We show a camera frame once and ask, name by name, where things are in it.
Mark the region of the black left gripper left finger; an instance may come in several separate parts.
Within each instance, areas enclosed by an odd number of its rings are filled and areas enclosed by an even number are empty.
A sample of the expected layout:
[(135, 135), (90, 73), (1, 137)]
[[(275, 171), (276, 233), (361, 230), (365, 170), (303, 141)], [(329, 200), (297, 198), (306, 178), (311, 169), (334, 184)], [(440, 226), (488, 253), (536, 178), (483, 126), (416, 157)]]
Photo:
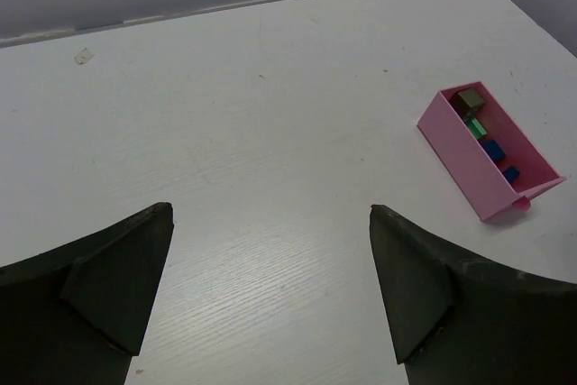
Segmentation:
[(123, 384), (139, 355), (169, 254), (159, 202), (1, 269), (3, 384)]

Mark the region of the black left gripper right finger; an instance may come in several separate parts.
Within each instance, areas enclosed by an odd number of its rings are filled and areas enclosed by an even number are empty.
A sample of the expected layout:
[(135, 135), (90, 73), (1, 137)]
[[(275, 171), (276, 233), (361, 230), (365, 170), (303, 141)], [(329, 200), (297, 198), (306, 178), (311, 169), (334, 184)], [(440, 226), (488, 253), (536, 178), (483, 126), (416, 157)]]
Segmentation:
[(370, 239), (412, 384), (573, 384), (576, 287), (517, 270), (375, 205)]

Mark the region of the pink plastic box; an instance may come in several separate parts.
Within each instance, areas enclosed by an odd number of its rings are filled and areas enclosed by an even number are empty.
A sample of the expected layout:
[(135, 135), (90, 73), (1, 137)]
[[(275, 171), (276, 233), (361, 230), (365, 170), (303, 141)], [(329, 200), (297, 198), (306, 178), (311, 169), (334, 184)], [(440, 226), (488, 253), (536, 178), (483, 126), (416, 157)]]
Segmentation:
[[(482, 140), (494, 139), (506, 153), (506, 159), (498, 164), (490, 160), (450, 104), (456, 92), (470, 87), (485, 100), (474, 116), (487, 131)], [(510, 209), (527, 211), (532, 199), (566, 180), (481, 82), (438, 91), (417, 127), (481, 221)], [(521, 172), (513, 185), (502, 175), (508, 166)]]

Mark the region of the brown wood block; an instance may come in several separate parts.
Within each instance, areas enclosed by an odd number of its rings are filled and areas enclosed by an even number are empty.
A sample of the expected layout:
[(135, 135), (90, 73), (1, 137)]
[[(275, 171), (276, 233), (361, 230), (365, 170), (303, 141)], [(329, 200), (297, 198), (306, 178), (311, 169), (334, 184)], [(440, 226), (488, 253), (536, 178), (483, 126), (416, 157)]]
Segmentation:
[(450, 99), (453, 110), (464, 120), (468, 120), (484, 106), (485, 100), (473, 87), (456, 92)]

